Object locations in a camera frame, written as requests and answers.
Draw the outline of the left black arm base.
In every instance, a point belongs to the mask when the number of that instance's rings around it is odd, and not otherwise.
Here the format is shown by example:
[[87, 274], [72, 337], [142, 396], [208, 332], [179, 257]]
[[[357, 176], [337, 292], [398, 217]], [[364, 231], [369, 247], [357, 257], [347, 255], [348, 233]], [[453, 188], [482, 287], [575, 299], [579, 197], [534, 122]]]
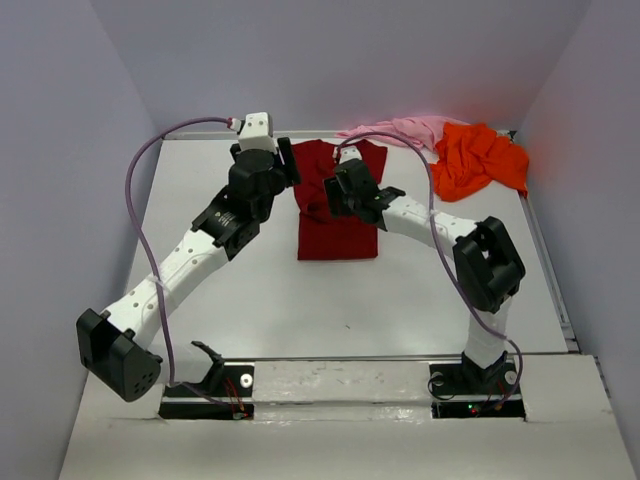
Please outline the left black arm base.
[[255, 364], [229, 361], [200, 341], [180, 348], [178, 384], [163, 387], [165, 420], [249, 421], [254, 418]]

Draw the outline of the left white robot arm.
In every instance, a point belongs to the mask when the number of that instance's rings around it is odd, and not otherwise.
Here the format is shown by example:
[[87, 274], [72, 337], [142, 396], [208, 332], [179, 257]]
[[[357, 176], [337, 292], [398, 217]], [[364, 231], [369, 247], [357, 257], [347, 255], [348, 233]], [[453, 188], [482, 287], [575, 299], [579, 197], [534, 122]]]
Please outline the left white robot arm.
[[258, 236], [275, 197], [301, 181], [287, 137], [277, 139], [275, 151], [234, 144], [230, 153], [227, 184], [172, 252], [120, 300], [102, 312], [88, 309], [76, 322], [82, 365], [126, 402], [156, 384], [209, 397], [225, 379], [223, 357], [201, 341], [183, 350], [167, 342], [164, 354], [151, 343], [167, 332], [180, 304]]

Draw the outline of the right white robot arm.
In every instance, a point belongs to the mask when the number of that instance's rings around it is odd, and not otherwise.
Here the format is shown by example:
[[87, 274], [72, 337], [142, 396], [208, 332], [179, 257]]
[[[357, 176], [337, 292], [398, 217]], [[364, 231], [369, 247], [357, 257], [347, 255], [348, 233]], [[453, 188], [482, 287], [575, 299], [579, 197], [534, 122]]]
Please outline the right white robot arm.
[[482, 392], [496, 382], [506, 363], [508, 313], [526, 274], [504, 224], [492, 216], [474, 221], [437, 212], [398, 188], [381, 188], [359, 159], [338, 165], [324, 189], [332, 216], [354, 216], [436, 251], [470, 311], [462, 384]]

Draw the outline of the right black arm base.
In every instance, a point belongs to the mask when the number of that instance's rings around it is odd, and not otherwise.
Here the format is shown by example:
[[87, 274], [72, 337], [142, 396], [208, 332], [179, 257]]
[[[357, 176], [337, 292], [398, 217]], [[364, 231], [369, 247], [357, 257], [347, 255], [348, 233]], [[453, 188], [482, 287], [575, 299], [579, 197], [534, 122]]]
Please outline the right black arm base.
[[432, 399], [434, 419], [526, 419], [518, 370], [503, 353], [487, 369], [466, 356], [460, 360], [429, 365], [426, 387]]

